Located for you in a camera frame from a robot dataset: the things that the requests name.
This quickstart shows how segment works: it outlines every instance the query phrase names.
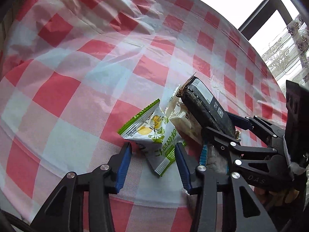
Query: blue gripper pad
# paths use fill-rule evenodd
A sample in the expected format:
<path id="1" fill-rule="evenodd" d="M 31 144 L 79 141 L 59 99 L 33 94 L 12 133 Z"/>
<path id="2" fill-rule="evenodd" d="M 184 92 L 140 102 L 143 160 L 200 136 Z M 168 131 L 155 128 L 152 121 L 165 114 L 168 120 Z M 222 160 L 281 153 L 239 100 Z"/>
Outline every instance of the blue gripper pad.
<path id="1" fill-rule="evenodd" d="M 200 154 L 200 165 L 206 166 L 207 162 L 207 141 L 204 140 L 202 152 Z"/>
<path id="2" fill-rule="evenodd" d="M 176 164 L 178 167 L 178 171 L 180 174 L 183 188 L 187 190 L 188 192 L 190 192 L 190 190 L 192 189 L 191 180 L 190 180 L 190 172 L 186 164 L 186 161 L 183 157 L 183 154 L 181 152 L 180 145 L 178 143 L 175 145 L 175 160 L 176 160 Z"/>
<path id="3" fill-rule="evenodd" d="M 116 184 L 115 184 L 115 189 L 117 193 L 119 193 L 120 189 L 123 188 L 123 185 L 125 183 L 128 168 L 129 168 L 130 161 L 131 161 L 131 155 L 132 155 L 131 144 L 129 144 L 123 156 L 120 167 L 117 171 Z"/>

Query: lace curtain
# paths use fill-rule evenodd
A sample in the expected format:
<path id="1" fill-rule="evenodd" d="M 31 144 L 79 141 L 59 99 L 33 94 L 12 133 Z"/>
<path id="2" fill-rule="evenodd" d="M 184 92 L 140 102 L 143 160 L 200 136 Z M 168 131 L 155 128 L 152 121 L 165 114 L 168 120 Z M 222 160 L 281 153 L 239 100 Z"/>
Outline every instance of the lace curtain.
<path id="1" fill-rule="evenodd" d="M 286 93 L 285 81 L 309 88 L 309 30 L 300 15 L 265 48 L 262 59 Z"/>

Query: metal screw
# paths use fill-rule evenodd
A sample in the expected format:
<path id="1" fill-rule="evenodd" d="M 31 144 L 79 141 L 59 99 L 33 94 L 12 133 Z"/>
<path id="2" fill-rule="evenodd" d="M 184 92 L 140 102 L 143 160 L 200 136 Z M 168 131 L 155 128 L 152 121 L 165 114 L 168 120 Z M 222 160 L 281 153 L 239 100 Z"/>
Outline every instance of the metal screw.
<path id="1" fill-rule="evenodd" d="M 204 171 L 207 170 L 207 168 L 206 168 L 205 166 L 203 166 L 203 165 L 199 165 L 199 166 L 197 167 L 197 169 L 198 169 L 199 171 L 201 171 L 201 172 L 204 172 Z"/>
<path id="2" fill-rule="evenodd" d="M 235 164 L 238 165 L 238 166 L 240 166 L 240 165 L 242 164 L 242 162 L 241 162 L 240 159 L 236 159 L 236 160 L 235 160 Z"/>
<path id="3" fill-rule="evenodd" d="M 240 174 L 237 173 L 237 172 L 233 172 L 233 173 L 232 173 L 232 177 L 233 177 L 234 179 L 239 179 L 239 178 L 240 178 Z"/>
<path id="4" fill-rule="evenodd" d="M 109 169 L 109 165 L 103 164 L 102 166 L 100 166 L 100 169 L 103 170 L 103 171 L 108 170 Z"/>
<path id="5" fill-rule="evenodd" d="M 75 173 L 70 172 L 70 173 L 68 173 L 68 174 L 66 175 L 66 177 L 69 178 L 69 179 L 72 179 L 72 178 L 75 177 Z"/>

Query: table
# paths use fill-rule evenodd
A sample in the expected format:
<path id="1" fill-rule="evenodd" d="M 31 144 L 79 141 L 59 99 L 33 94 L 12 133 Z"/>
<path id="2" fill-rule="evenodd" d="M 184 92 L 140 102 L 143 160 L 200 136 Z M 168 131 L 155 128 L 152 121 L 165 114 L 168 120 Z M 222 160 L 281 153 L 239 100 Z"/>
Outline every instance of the table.
<path id="1" fill-rule="evenodd" d="M 195 72 L 225 110 L 287 119 L 261 57 L 199 0 L 26 0 L 2 62 L 0 188 L 28 221 L 67 172 L 106 163 L 123 144 L 116 131 L 157 98 L 165 109 Z M 198 155 L 196 144 L 187 149 Z M 133 150 L 124 188 L 111 196 L 116 232 L 189 231 L 176 164 L 160 178 Z"/>

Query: packaged food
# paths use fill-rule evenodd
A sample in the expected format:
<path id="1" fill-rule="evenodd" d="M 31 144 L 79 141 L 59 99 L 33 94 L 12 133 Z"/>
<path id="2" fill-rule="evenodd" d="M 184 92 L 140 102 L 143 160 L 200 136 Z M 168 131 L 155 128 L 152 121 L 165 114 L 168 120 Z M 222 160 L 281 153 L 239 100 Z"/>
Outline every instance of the packaged food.
<path id="1" fill-rule="evenodd" d="M 162 176 L 175 161 L 175 144 L 183 142 L 183 139 L 159 104 L 160 100 L 157 99 L 141 110 L 118 133 L 124 139 L 136 142 L 154 171 Z"/>
<path id="2" fill-rule="evenodd" d="M 236 129 L 231 119 L 210 90 L 194 75 L 177 92 L 201 127 L 211 127 L 236 138 Z"/>
<path id="3" fill-rule="evenodd" d="M 176 96 L 179 88 L 180 86 L 175 89 L 172 98 L 168 103 L 165 110 L 166 117 L 174 124 L 177 130 L 184 132 L 190 138 L 202 145 L 203 140 L 200 135 L 202 127 L 182 102 L 181 98 Z"/>

